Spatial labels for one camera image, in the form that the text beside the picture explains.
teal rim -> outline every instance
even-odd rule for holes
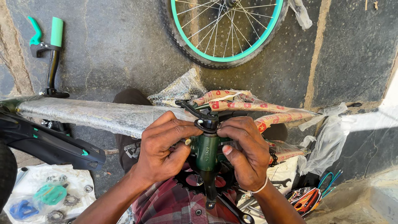
[[[187,45],[198,55],[211,60],[211,61],[217,61],[217,62],[231,62],[231,61],[235,61],[235,60],[239,60],[241,58],[244,58],[246,56],[248,56],[249,54],[251,54],[253,51],[255,51],[262,43],[264,43],[264,41],[267,39],[267,37],[270,35],[270,33],[272,32],[272,30],[275,27],[276,22],[278,21],[280,12],[282,10],[282,4],[283,4],[283,0],[276,0],[276,6],[274,8],[273,14],[272,14],[272,18],[270,19],[267,29],[265,30],[265,32],[261,35],[261,37],[248,49],[246,49],[245,51],[234,55],[234,56],[229,56],[229,57],[215,57],[215,56],[211,56],[208,54],[205,54],[204,52],[201,52],[199,49],[197,49],[191,42],[190,40],[187,38],[187,36],[185,35],[184,31],[181,28],[181,24],[179,23],[178,17],[177,17],[177,10],[176,10],[176,1],[175,0],[171,0],[171,7],[172,7],[172,13],[173,13],[173,18],[174,21],[176,23],[177,29],[182,37],[182,39],[187,43]]]

tire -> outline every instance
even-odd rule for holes
[[[176,23],[174,22],[172,8],[171,8],[171,0],[161,0],[161,7],[162,7],[162,14],[167,33],[171,37],[172,41],[176,44],[178,49],[180,49],[180,51],[185,56],[187,56],[191,61],[195,62],[196,64],[206,68],[230,69],[245,64],[246,62],[252,60],[255,56],[260,54],[264,50],[264,48],[267,47],[267,45],[272,41],[272,39],[275,37],[276,33],[280,29],[282,22],[285,20],[287,9],[289,7],[289,2],[288,0],[283,0],[282,9],[280,11],[279,17],[267,39],[249,55],[241,59],[230,62],[212,61],[200,56],[195,51],[193,51],[193,49],[191,49],[182,38],[181,34],[178,31]]]
[[[0,211],[3,210],[17,178],[17,161],[10,148],[0,141]]]

white string bracelet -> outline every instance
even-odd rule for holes
[[[267,182],[268,182],[268,175],[267,175],[267,178],[265,179],[265,184],[262,188],[260,188],[258,191],[248,191],[248,192],[250,192],[252,194],[259,193],[267,185]]]

teal handlebar grip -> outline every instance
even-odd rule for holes
[[[36,31],[36,34],[30,39],[29,45],[38,45],[39,43],[41,43],[40,39],[41,39],[41,29],[39,27],[39,25],[37,24],[36,20],[33,19],[32,17],[28,16],[27,17],[30,22],[32,22],[33,28]]]
[[[62,46],[62,31],[64,29],[64,21],[57,17],[53,17],[53,25],[51,27],[51,45]]]

chainring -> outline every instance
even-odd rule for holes
[[[188,192],[192,192],[194,195],[196,194],[203,194],[206,196],[205,192],[205,186],[204,184],[201,184],[199,186],[192,186],[190,185],[186,179],[190,175],[195,175],[197,177],[200,177],[202,179],[201,175],[199,172],[197,172],[197,167],[195,165],[195,162],[192,161],[192,159],[188,158],[187,162],[191,168],[192,171],[183,171],[181,170],[174,178],[173,180],[177,181],[178,185],[181,185],[182,188],[185,188],[188,190]],[[233,190],[232,187],[236,186],[236,179],[235,179],[235,174],[234,174],[234,168],[227,162],[222,161],[217,164],[217,166],[214,169],[214,172],[217,172],[217,177],[221,177],[225,181],[225,185],[222,187],[216,187],[216,191],[218,195],[221,195],[223,192],[228,193],[228,190]]]

